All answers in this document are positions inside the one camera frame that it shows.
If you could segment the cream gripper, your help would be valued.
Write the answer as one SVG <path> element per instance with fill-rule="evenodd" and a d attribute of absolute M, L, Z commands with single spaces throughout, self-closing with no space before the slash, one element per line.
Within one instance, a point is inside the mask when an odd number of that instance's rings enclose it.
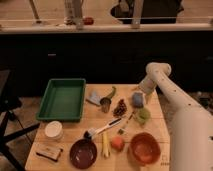
<path fill-rule="evenodd" d="M 139 91 L 142 91 L 139 87 L 136 87 L 135 90 L 138 91 L 138 92 L 139 92 Z M 150 94 L 144 93 L 144 98 L 145 98 L 146 104 L 148 104 L 148 103 L 150 102 L 151 98 L 152 98 L 152 93 L 150 93 Z"/>

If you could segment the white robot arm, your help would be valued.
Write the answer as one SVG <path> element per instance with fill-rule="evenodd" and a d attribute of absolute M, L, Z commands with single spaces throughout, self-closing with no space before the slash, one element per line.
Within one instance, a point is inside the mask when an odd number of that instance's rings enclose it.
<path fill-rule="evenodd" d="M 168 63 L 150 62 L 140 89 L 150 95 L 159 87 L 175 108 L 169 171 L 213 171 L 213 116 L 170 80 Z"/>

